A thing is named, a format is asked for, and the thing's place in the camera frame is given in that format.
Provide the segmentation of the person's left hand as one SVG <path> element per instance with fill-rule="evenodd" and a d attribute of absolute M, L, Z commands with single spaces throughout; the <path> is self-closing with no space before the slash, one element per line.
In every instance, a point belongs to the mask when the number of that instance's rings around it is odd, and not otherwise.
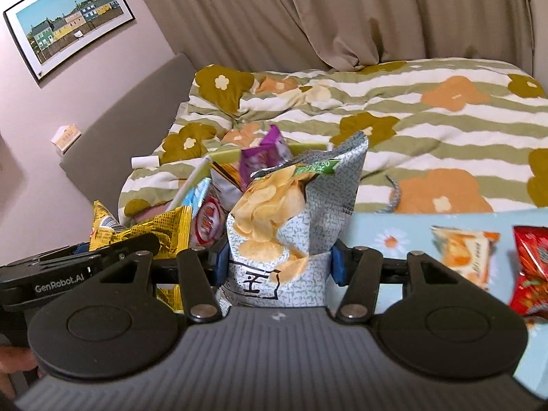
<path fill-rule="evenodd" d="M 0 373 L 1 392 L 8 399 L 14 399 L 16 393 L 10 380 L 10 375 L 18 372 L 33 370 L 37 367 L 37 361 L 29 348 L 1 346 L 0 347 Z"/>

